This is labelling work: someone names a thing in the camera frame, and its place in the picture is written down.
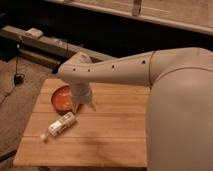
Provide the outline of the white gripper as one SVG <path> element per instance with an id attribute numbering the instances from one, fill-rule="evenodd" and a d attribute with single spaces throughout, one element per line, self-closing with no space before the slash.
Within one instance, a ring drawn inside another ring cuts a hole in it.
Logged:
<path id="1" fill-rule="evenodd" d="M 88 83 L 78 83 L 70 85 L 73 104 L 73 113 L 78 112 L 80 104 L 86 104 L 96 111 L 95 103 L 92 101 L 92 90 Z"/>

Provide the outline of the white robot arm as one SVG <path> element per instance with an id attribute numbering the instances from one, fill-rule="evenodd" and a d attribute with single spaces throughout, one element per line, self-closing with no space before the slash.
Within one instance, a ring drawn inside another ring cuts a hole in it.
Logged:
<path id="1" fill-rule="evenodd" d="M 157 50 L 99 63 L 78 52 L 57 75 L 76 106 L 92 101 L 92 82 L 149 87 L 148 171 L 213 171 L 212 51 Z"/>

